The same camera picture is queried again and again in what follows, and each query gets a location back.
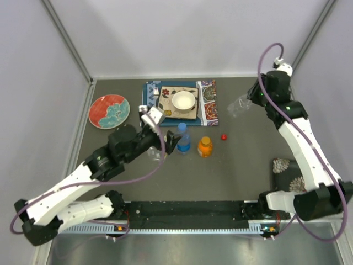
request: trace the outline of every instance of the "blue water bottle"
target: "blue water bottle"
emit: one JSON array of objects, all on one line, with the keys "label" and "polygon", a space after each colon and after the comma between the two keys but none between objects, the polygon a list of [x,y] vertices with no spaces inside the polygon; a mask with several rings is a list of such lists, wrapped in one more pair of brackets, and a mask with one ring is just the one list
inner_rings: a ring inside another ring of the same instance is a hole
[{"label": "blue water bottle", "polygon": [[185,123],[179,123],[178,134],[181,134],[182,138],[179,140],[176,148],[184,155],[190,150],[190,135]]}]

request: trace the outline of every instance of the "blue placemat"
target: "blue placemat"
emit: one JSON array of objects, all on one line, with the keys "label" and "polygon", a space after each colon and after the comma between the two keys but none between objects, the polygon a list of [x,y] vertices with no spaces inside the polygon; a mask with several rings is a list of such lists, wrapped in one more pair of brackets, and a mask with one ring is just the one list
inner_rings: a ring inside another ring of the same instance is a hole
[{"label": "blue placemat", "polygon": [[161,126],[178,126],[184,122],[187,126],[217,126],[217,95],[216,82],[210,81],[148,81],[143,86],[142,104],[155,106],[158,97],[153,95],[153,89],[157,87],[161,93],[162,87],[193,87],[199,91],[199,111],[196,120],[178,120],[166,118]]}]

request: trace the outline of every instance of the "orange bottle cap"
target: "orange bottle cap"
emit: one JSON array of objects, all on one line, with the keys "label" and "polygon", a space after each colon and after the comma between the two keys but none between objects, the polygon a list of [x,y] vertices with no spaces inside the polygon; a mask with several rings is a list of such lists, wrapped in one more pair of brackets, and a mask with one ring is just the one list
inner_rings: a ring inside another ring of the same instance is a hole
[{"label": "orange bottle cap", "polygon": [[209,145],[209,144],[211,143],[211,139],[210,139],[209,137],[207,137],[207,136],[204,136],[204,137],[202,137],[202,139],[201,139],[201,143],[202,143],[203,145]]}]

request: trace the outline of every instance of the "orange bottle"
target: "orange bottle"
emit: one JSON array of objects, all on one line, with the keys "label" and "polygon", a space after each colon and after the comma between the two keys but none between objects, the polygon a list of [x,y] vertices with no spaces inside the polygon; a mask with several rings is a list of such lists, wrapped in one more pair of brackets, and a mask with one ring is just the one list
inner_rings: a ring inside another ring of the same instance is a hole
[{"label": "orange bottle", "polygon": [[212,153],[212,142],[211,139],[207,136],[202,137],[199,145],[197,146],[199,154],[201,157],[210,156]]}]

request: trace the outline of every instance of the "bowl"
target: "bowl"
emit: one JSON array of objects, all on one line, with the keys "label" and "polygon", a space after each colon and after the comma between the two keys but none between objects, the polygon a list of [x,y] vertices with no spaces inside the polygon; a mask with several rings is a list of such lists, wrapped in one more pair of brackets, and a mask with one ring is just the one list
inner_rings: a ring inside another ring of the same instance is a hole
[{"label": "bowl", "polygon": [[172,98],[173,106],[181,113],[187,113],[191,111],[195,105],[195,96],[188,91],[180,91],[176,93]]}]

